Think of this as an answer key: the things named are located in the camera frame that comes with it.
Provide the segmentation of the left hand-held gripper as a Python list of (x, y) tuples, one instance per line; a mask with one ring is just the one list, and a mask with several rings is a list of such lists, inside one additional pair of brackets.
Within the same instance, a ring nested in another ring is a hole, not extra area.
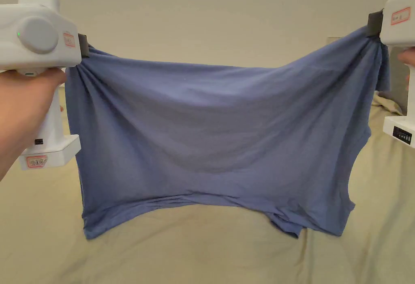
[[(89, 57), (87, 37), (60, 14), (59, 0), (18, 0), (0, 6), (0, 68), (36, 77), (51, 67), (65, 69)], [(81, 150), (78, 135), (63, 131), (59, 92), (41, 129), (20, 156), (22, 170), (66, 165)]]

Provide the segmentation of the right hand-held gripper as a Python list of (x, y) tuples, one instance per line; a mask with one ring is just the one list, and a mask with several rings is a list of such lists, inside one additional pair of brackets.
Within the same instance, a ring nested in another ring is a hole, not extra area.
[[(388, 47), (415, 46), (415, 0), (388, 0), (384, 9), (368, 16), (368, 36), (379, 36)], [(405, 116), (385, 117), (383, 131), (415, 147), (415, 68), (409, 65), (410, 80)]]

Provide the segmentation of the person's right hand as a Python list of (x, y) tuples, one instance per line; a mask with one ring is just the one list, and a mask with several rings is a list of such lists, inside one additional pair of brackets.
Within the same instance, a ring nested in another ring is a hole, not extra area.
[(409, 67), (415, 67), (415, 48), (410, 47), (401, 51), (398, 60)]

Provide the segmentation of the person's left hand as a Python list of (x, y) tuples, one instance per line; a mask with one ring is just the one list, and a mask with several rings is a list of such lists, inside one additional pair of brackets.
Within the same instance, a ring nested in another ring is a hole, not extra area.
[(16, 71), (0, 74), (0, 178), (30, 147), (46, 117), (55, 90), (66, 81), (56, 68), (29, 77)]

